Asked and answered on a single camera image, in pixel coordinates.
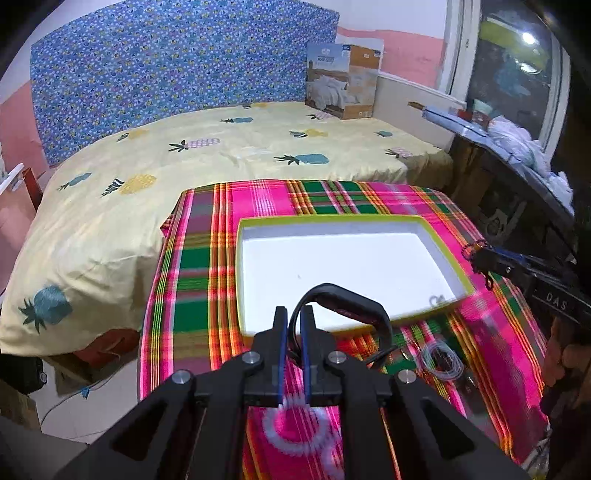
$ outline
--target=plaid tablecloth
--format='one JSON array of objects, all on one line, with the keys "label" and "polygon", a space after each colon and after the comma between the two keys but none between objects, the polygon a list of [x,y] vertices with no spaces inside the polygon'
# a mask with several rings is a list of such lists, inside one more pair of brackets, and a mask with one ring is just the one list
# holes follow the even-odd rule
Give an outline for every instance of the plaid tablecloth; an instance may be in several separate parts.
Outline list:
[{"label": "plaid tablecloth", "polygon": [[[477,292],[448,315],[397,329],[395,341],[406,345],[415,359],[417,347],[443,338],[472,372],[478,391],[468,394],[456,384],[427,379],[507,455],[518,462],[524,460],[546,425],[538,408],[543,388],[539,362],[545,341],[521,293],[501,278],[496,279],[494,291],[488,291],[483,277],[474,274],[462,258],[462,247],[480,238],[471,221],[445,195],[418,187],[256,180],[184,192],[165,225],[166,239],[148,302],[141,342],[141,398],[175,370],[183,368],[196,374],[210,371],[244,350],[235,284],[239,220],[325,213],[421,215],[436,230],[469,274]],[[363,335],[341,341],[339,348],[366,357],[375,351],[376,341],[372,335]],[[387,370],[394,373],[416,368],[411,357],[407,358],[394,355]],[[286,382],[290,402],[297,406],[300,371],[289,365]],[[275,432],[274,438],[265,431],[264,409],[251,410],[243,457],[245,478],[288,478],[288,471],[294,471],[294,478],[341,475],[338,464],[342,450],[335,409],[314,413],[297,407],[294,411],[298,413],[288,420],[300,431],[287,428]],[[294,453],[298,442],[311,444],[323,419],[330,423],[325,446],[318,451],[312,449],[308,455]],[[281,429],[279,420],[274,421]]]}]

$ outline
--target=coiled wire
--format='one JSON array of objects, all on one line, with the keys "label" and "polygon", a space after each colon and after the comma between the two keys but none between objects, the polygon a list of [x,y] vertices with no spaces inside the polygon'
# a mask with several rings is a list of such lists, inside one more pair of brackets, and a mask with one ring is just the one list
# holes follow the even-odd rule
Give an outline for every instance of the coiled wire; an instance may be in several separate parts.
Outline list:
[{"label": "coiled wire", "polygon": [[[447,358],[450,368],[441,370],[441,362],[436,362],[433,356],[439,354]],[[439,380],[452,382],[460,378],[464,373],[464,364],[458,355],[443,341],[435,340],[426,344],[421,349],[421,360],[425,369]]]}]

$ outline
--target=cardboard box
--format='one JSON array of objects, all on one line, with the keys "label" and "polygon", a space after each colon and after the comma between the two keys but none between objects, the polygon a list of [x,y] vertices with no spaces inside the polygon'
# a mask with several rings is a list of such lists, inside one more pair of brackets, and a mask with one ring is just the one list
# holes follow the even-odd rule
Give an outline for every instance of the cardboard box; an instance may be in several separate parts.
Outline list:
[{"label": "cardboard box", "polygon": [[347,44],[308,44],[306,105],[342,119],[370,118],[379,50]]},{"label": "cardboard box", "polygon": [[35,401],[3,380],[0,380],[0,415],[24,427],[41,430]]}]

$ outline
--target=white tile floor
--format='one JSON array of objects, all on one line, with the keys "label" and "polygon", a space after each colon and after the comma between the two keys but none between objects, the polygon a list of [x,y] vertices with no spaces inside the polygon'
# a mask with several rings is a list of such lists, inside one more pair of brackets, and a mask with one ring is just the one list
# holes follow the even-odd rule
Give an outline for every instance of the white tile floor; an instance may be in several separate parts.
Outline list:
[{"label": "white tile floor", "polygon": [[[43,362],[47,384],[29,396],[37,403],[39,420],[63,396],[56,391],[56,373]],[[77,394],[55,408],[41,427],[43,433],[77,442],[92,443],[132,409],[137,397],[137,360],[119,370],[103,387],[85,400]]]}]

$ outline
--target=pink wall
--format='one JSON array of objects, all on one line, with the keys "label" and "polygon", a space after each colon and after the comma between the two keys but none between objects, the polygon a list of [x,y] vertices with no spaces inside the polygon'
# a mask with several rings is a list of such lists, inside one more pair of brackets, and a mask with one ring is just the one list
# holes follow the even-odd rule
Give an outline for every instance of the pink wall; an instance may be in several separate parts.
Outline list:
[{"label": "pink wall", "polygon": [[35,122],[30,81],[0,105],[0,142],[7,171],[24,163],[39,177],[49,169]]},{"label": "pink wall", "polygon": [[24,183],[16,192],[0,193],[0,293],[6,288],[34,218],[35,209]]},{"label": "pink wall", "polygon": [[350,30],[343,27],[338,28],[338,33],[347,37],[381,38],[384,41],[382,72],[437,88],[437,75],[445,55],[442,38],[394,30]]}]

